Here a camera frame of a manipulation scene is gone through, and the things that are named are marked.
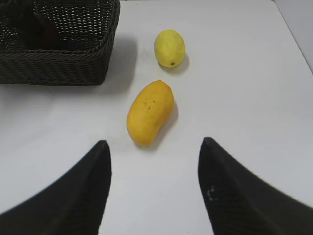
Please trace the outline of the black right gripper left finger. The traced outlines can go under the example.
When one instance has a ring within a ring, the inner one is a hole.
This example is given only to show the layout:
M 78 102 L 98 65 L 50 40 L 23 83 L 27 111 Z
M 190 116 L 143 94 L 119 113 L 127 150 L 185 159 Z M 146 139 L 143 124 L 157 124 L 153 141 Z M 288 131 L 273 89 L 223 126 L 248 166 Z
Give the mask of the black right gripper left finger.
M 2 235 L 97 235 L 112 177 L 105 140 L 53 184 L 0 215 Z

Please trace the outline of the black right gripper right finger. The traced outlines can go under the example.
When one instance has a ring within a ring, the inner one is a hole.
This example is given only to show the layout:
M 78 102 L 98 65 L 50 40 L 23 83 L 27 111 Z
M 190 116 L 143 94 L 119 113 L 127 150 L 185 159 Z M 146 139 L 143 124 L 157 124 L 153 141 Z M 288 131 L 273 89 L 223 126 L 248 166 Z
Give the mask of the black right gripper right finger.
M 313 209 L 241 165 L 213 138 L 201 144 L 198 180 L 215 235 L 311 235 Z

